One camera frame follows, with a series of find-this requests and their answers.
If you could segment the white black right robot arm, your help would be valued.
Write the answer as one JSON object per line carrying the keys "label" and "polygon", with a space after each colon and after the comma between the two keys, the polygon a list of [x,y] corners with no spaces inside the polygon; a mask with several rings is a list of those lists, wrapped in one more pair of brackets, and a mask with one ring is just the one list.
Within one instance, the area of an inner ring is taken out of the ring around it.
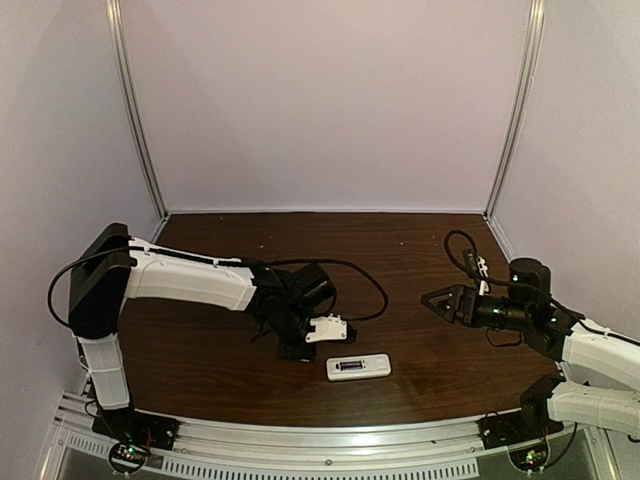
{"label": "white black right robot arm", "polygon": [[545,375],[521,396],[512,430],[530,442],[552,422],[572,422],[639,436],[639,343],[560,305],[551,296],[551,271],[540,261],[509,264],[502,297],[480,287],[451,285],[425,293],[421,303],[452,324],[518,333],[523,344],[564,366],[586,369],[618,384]]}

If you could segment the white remote control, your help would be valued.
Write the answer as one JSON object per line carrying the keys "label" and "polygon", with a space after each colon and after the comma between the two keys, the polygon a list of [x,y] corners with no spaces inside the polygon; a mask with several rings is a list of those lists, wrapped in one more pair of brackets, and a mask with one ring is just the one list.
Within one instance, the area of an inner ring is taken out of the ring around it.
{"label": "white remote control", "polygon": [[331,382],[383,378],[392,372],[387,354],[329,358],[325,366]]}

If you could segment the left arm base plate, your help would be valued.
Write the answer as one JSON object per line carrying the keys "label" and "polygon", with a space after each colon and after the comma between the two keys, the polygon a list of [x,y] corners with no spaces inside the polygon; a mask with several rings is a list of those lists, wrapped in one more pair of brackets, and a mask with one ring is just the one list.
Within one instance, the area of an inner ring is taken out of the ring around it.
{"label": "left arm base plate", "polygon": [[128,445],[170,451],[179,422],[170,417],[131,409],[100,410],[92,431]]}

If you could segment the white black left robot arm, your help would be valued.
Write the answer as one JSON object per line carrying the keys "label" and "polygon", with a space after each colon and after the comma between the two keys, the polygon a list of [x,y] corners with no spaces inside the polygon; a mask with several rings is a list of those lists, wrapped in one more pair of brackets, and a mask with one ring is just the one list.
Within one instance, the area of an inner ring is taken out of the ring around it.
{"label": "white black left robot arm", "polygon": [[123,444],[144,433],[126,379],[118,339],[124,303],[161,298],[251,315],[279,339],[283,359],[311,361],[316,345],[344,340],[348,325],[316,308],[335,295],[322,267],[295,272],[242,259],[166,249],[108,225],[71,269],[68,324],[84,354],[106,429]]}

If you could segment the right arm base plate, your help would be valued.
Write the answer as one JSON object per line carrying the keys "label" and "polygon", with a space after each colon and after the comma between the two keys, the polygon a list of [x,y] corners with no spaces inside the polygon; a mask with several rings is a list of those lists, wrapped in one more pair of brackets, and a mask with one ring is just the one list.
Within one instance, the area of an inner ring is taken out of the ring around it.
{"label": "right arm base plate", "polygon": [[561,432],[562,422],[548,420],[542,423],[528,422],[521,409],[499,413],[491,411],[476,421],[485,450],[512,446]]}

